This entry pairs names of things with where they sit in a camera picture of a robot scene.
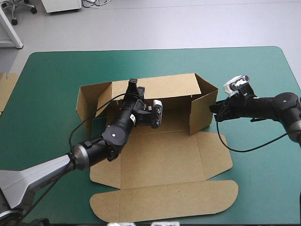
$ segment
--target chair wheel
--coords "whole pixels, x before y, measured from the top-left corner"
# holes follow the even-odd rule
[[[37,9],[36,8],[31,8],[30,11],[32,12],[32,14],[36,14],[37,13]]]
[[[12,20],[11,20],[11,24],[12,24],[12,25],[17,25],[17,24],[18,24],[18,21],[15,20],[15,19],[12,19]]]

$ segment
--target robotic arm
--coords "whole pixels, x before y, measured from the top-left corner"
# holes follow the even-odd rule
[[[22,171],[0,170],[0,226],[14,226],[25,210],[30,209],[35,193],[53,183],[63,173],[84,170],[98,162],[118,157],[127,143],[133,127],[150,125],[158,128],[162,118],[162,103],[153,106],[144,102],[144,87],[137,87],[137,79],[131,79],[115,119],[102,135],[75,144],[72,154],[44,162]]]
[[[228,98],[210,106],[215,120],[252,118],[251,122],[272,119],[280,122],[289,138],[301,145],[301,104],[294,93],[281,93],[275,97],[257,97],[246,75],[236,76],[223,87]]]

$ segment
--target unfolded cardboard box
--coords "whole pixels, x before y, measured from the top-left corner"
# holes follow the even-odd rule
[[[125,93],[128,81],[83,86],[77,112],[83,120],[112,97]],[[95,194],[93,212],[107,222],[136,222],[163,218],[214,214],[230,207],[238,194],[232,180],[207,181],[232,167],[228,149],[217,134],[198,132],[212,121],[209,105],[217,88],[189,73],[138,79],[145,99],[163,103],[158,129],[133,129],[121,155],[91,168],[91,180],[119,188]],[[110,123],[122,97],[97,116]],[[84,124],[91,131],[91,121]]]

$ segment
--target cable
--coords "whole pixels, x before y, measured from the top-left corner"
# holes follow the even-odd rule
[[[125,95],[129,95],[129,96],[134,96],[137,97],[139,99],[141,99],[143,102],[145,102],[148,106],[150,106],[150,104],[147,102],[147,100],[145,100],[142,96],[137,95],[137,94],[133,94],[133,93],[122,93],[119,94],[115,97],[113,97],[111,100],[109,100],[108,102],[106,102],[105,104],[103,104],[102,106],[100,106],[99,108],[97,108],[91,115],[89,115],[84,121],[82,121],[77,127],[75,127],[74,130],[72,130],[70,136],[69,136],[69,146],[70,146],[70,150],[71,150],[71,156],[74,156],[73,154],[73,149],[72,149],[72,144],[71,144],[71,139],[72,139],[72,135],[74,134],[74,132],[82,125],[84,124],[89,118],[91,118],[92,116],[94,116],[96,114],[96,112],[98,112],[100,109],[102,109],[103,107],[105,107],[106,105],[108,105],[109,103],[111,103],[113,100],[115,100],[116,98],[120,97],[120,96],[125,96]],[[47,188],[47,190],[37,199],[37,201],[29,208],[29,210],[22,216],[22,218],[18,221],[18,223],[16,224],[16,226],[36,207],[36,205],[42,200],[42,198],[44,198],[44,196],[53,188],[53,186],[58,182],[58,180],[66,173],[67,169],[71,166],[72,161],[70,161],[66,167],[63,169],[62,173],[54,180],[54,182]]]
[[[264,147],[264,146],[266,146],[266,145],[269,145],[269,144],[271,144],[271,143],[273,143],[273,142],[275,142],[275,141],[277,141],[277,140],[279,140],[279,139],[285,137],[285,136],[288,135],[288,134],[291,134],[291,133],[294,133],[294,132],[301,132],[301,130],[290,131],[290,132],[287,132],[287,133],[282,134],[281,136],[278,136],[277,138],[275,138],[275,139],[273,139],[273,140],[270,140],[269,142],[267,142],[267,143],[265,143],[265,144],[263,144],[263,145],[260,145],[260,146],[257,146],[257,147],[251,148],[251,149],[247,149],[247,150],[236,150],[236,149],[230,148],[230,147],[227,146],[227,145],[225,144],[225,142],[222,140],[222,137],[221,137],[221,134],[220,134],[220,129],[219,129],[219,127],[218,127],[218,121],[219,121],[220,114],[222,113],[222,111],[225,111],[225,105],[226,105],[226,103],[227,103],[228,100],[229,100],[229,98],[227,98],[227,99],[224,101],[224,103],[223,103],[221,109],[219,110],[219,112],[218,112],[218,114],[217,114],[217,119],[216,119],[216,129],[217,129],[217,134],[218,134],[218,137],[219,137],[221,143],[222,143],[226,148],[228,148],[228,149],[231,150],[231,151],[234,151],[234,152],[240,152],[240,153],[254,151],[254,150],[256,150],[256,149],[259,149],[259,148],[262,148],[262,147]]]
[[[101,0],[95,0],[95,1],[91,1],[91,0],[81,0],[81,3],[83,5],[83,7],[85,8],[100,8],[101,6],[104,6],[105,4],[108,4],[111,0],[106,0],[104,2],[101,2]]]

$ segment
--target silver arm segment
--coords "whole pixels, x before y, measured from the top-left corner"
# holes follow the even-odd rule
[[[35,193],[52,183],[69,162],[69,156],[64,155],[22,171],[0,170],[0,189],[11,209],[28,210]]]

